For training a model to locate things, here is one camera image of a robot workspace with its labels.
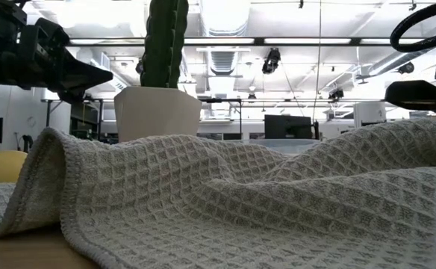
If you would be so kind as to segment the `white box appliance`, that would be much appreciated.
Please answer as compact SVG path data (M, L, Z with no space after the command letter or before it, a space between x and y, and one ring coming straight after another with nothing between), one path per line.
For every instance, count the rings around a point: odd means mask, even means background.
M359 102L353 105L354 124L356 128L385 123L386 109L384 102Z

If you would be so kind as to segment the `tall green cactus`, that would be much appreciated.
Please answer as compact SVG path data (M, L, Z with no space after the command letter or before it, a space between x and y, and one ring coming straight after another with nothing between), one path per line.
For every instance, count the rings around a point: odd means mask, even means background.
M150 1L140 73L143 87L177 87L188 10L188 0Z

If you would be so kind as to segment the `black aluminium rig frame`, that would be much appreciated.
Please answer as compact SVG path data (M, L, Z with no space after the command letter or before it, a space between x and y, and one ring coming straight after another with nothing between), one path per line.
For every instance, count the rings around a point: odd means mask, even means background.
M141 37L72 38L71 47L142 47ZM184 46L390 46L383 37L186 37Z

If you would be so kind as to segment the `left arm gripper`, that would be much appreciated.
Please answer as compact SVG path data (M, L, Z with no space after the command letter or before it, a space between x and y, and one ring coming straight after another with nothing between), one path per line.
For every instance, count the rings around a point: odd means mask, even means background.
M17 56L20 87L46 87L61 101L82 103L86 90L110 81L113 73L77 60L66 50L69 35L63 28L39 18L21 30Z

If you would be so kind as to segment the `black computer monitor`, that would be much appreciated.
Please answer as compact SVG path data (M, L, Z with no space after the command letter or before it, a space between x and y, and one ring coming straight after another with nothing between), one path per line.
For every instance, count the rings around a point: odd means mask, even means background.
M311 118L288 115L265 115L266 139L311 139Z

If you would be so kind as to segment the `dark storage shelf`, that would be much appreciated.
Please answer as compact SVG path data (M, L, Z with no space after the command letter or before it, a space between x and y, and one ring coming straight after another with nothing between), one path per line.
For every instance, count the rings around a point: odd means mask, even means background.
M91 98L73 104L69 133L85 140L101 140L104 106L103 99Z

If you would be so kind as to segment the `grey waffle weave towel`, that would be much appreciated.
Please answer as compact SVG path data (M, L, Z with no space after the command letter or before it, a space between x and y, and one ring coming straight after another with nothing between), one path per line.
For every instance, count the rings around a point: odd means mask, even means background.
M53 223L111 269L436 269L436 117L298 155L45 129L17 182L0 183L0 238Z

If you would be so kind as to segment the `white angular plant pot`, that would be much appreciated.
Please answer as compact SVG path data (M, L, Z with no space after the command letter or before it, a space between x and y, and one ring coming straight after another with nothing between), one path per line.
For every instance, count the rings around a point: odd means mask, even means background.
M202 102L177 89L127 87L114 97L119 142L157 135L195 135Z

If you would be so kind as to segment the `silver ventilation duct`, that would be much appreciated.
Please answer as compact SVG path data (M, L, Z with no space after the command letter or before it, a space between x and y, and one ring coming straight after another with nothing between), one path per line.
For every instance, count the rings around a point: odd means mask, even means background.
M199 7L206 37L246 35L251 0L199 0Z

